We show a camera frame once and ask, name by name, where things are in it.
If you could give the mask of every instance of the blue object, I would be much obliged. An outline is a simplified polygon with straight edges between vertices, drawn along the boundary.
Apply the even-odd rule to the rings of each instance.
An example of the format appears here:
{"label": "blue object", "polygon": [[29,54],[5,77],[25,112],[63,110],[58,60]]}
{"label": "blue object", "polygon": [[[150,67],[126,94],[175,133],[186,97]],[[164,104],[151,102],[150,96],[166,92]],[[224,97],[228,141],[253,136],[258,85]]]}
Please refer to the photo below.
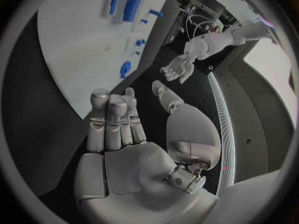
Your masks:
{"label": "blue object", "polygon": [[118,0],[111,0],[109,15],[113,15],[115,13],[117,3],[118,3]]}
{"label": "blue object", "polygon": [[132,22],[141,0],[128,0],[124,9],[123,21]]}
{"label": "blue object", "polygon": [[137,42],[136,42],[136,46],[141,46],[142,44],[144,44],[141,40],[137,40]]}
{"label": "blue object", "polygon": [[126,73],[130,72],[131,70],[131,63],[130,61],[126,61],[123,66],[121,67],[121,78],[126,78]]}
{"label": "blue object", "polygon": [[162,18],[162,17],[163,17],[163,13],[162,13],[162,12],[155,11],[155,10],[153,10],[153,9],[149,10],[149,13],[154,14],[154,15],[156,15],[156,16],[159,17],[159,18]]}

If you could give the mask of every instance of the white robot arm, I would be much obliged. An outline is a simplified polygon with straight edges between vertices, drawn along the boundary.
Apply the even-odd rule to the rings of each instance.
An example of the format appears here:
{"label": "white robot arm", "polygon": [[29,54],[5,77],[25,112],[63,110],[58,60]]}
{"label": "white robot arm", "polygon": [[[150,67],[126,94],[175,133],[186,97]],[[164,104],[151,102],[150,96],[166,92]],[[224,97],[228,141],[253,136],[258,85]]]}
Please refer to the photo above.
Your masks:
{"label": "white robot arm", "polygon": [[202,220],[217,201],[203,189],[200,174],[220,157],[214,124],[161,82],[154,81],[152,91],[170,113],[168,153],[146,142],[132,88],[124,96],[105,89],[91,95],[89,153],[81,157],[74,183],[77,206],[90,223],[173,223],[197,203]]}
{"label": "white robot arm", "polygon": [[258,21],[242,27],[232,26],[223,33],[209,32],[197,36],[186,42],[184,54],[174,58],[169,65],[161,68],[167,81],[180,78],[184,83],[193,73],[195,59],[204,60],[220,51],[226,46],[238,46],[249,40],[270,38],[267,27]]}

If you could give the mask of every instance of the black floor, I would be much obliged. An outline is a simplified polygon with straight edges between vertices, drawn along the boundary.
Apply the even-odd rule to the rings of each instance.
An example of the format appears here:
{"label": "black floor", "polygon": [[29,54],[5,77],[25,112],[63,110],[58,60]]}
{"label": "black floor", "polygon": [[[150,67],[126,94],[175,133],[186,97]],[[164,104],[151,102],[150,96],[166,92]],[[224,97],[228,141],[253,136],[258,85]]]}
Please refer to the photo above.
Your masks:
{"label": "black floor", "polygon": [[[178,81],[166,82],[159,72],[160,67],[167,65],[180,53],[180,48],[165,46],[159,51],[154,63],[133,84],[138,99],[138,110],[148,141],[152,141],[165,148],[166,121],[168,114],[160,106],[159,100],[151,92],[154,80],[160,80],[170,89],[175,91],[183,100],[197,107],[206,114],[215,124],[220,134],[220,124],[215,100],[206,74],[195,67],[194,74],[181,85]],[[82,154],[86,150],[86,140],[82,143],[72,158],[58,187],[40,197],[40,199],[57,215],[71,224],[86,224],[83,216],[78,212],[73,193],[74,174]],[[216,193],[220,173],[220,162],[217,166],[205,172],[207,182],[204,186],[211,193]]]}

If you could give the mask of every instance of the dark floor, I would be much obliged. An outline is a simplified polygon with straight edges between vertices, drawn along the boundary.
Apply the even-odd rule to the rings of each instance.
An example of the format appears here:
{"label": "dark floor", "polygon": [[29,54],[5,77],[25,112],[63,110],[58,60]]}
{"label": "dark floor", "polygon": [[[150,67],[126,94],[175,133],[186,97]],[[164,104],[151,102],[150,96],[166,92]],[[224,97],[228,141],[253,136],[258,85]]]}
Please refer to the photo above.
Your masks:
{"label": "dark floor", "polygon": [[[154,80],[160,80],[174,90],[183,100],[197,107],[206,114],[216,125],[220,134],[220,124],[215,100],[209,81],[203,67],[195,67],[193,75],[181,85],[178,81],[168,83],[159,72],[160,67],[167,65],[178,53],[181,47],[174,44],[162,47],[153,63],[133,84],[138,99],[138,110],[148,141],[152,141],[165,148],[166,121],[168,114],[160,106],[159,100],[151,92]],[[217,57],[209,64],[218,64]],[[82,143],[72,158],[58,187],[40,197],[40,199],[56,214],[67,222],[85,224],[86,221],[78,212],[73,194],[74,174],[80,157],[86,150],[86,140]],[[220,162],[212,170],[205,172],[207,182],[204,186],[211,193],[216,193],[220,173]]]}

